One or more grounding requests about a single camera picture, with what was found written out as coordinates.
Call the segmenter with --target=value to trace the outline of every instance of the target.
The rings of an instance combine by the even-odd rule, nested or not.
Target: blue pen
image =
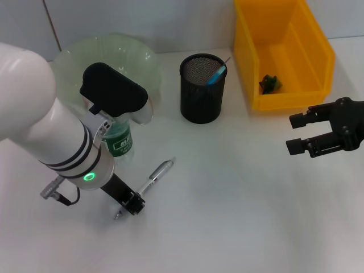
[[[207,82],[207,84],[206,85],[212,85],[212,84],[214,84],[217,80],[218,80],[218,78],[220,78],[220,76],[223,74],[223,72],[225,71],[225,69],[226,69],[226,66],[225,66],[225,64],[229,61],[231,59],[231,57],[229,57],[225,62],[224,62],[224,64],[222,65],[222,67],[220,67],[219,69],[218,69],[218,71],[216,71],[213,75],[212,75],[212,77],[208,80],[208,82]]]

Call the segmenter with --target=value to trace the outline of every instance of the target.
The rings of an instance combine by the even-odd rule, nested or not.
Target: green bottle label
[[[109,152],[113,157],[117,158],[129,152],[133,145],[133,140],[130,134],[130,127],[120,136],[115,138],[104,138],[103,142],[106,143]]]

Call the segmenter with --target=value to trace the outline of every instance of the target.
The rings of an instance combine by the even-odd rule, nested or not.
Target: black mesh pencil holder
[[[205,124],[220,115],[228,69],[225,69],[215,83],[207,85],[207,82],[223,64],[220,58],[211,54],[195,54],[182,62],[181,114],[187,120]]]

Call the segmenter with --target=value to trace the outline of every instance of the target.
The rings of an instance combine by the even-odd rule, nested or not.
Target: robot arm
[[[0,141],[10,138],[59,175],[41,193],[44,198],[69,205],[71,202],[56,192],[67,179],[81,189],[103,189],[131,214],[141,211],[144,200],[114,174],[114,158],[101,143],[112,122],[105,120],[92,136],[56,98],[53,72],[42,57],[0,43],[0,83]],[[129,94],[131,90],[121,92]],[[145,123],[152,118],[152,106],[146,91],[139,92],[147,99],[134,104],[134,113],[127,109],[123,114],[140,116]]]
[[[312,158],[337,151],[353,151],[364,139],[364,102],[340,98],[334,103],[311,106],[307,113],[290,116],[292,127],[307,123],[329,121],[332,132],[313,138],[294,139],[286,142],[291,155],[308,151]]]

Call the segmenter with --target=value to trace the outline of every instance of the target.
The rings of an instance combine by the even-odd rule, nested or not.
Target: white table
[[[327,101],[364,100],[364,38],[331,42],[338,58]],[[136,189],[177,157],[136,217],[113,221],[117,205],[101,190],[82,191],[70,208],[44,201],[39,192],[55,173],[0,143],[2,272],[364,272],[364,150],[289,156],[286,140],[329,124],[293,130],[288,116],[300,110],[251,113],[233,60],[219,119],[186,121],[179,65],[193,53],[160,55],[162,102],[150,124],[133,126],[133,163],[118,168]],[[61,190],[76,198],[72,184]]]

